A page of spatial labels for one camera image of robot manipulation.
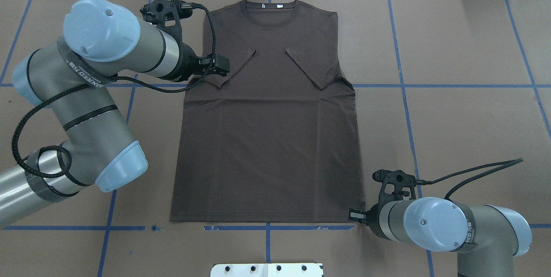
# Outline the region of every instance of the light blue joint cap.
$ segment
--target light blue joint cap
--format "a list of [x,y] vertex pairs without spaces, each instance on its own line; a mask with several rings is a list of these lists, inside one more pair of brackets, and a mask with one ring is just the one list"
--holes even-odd
[[80,0],[63,22],[65,42],[75,53],[96,62],[125,57],[140,36],[138,18],[106,0]]
[[530,230],[530,225],[526,219],[524,219],[524,217],[518,212],[509,208],[497,207],[493,205],[486,206],[490,206],[498,210],[498,212],[501,212],[501,214],[511,224],[513,230],[515,230],[518,240],[518,250],[513,256],[518,257],[527,253],[530,249],[530,244],[532,243],[532,230]]
[[19,62],[17,66],[15,66],[12,74],[12,83],[13,87],[20,96],[26,98],[27,101],[29,101],[29,103],[31,103],[32,105],[39,106],[42,101],[34,93],[33,88],[31,88],[31,84],[29,83],[29,78],[27,76],[27,65],[29,64],[30,57],[31,56],[26,57],[25,59],[23,59],[23,61]]
[[96,178],[103,192],[111,192],[140,177],[147,170],[147,160],[136,140],[122,150]]
[[467,238],[467,218],[457,205],[439,198],[421,198],[404,213],[409,238],[430,251],[452,251]]

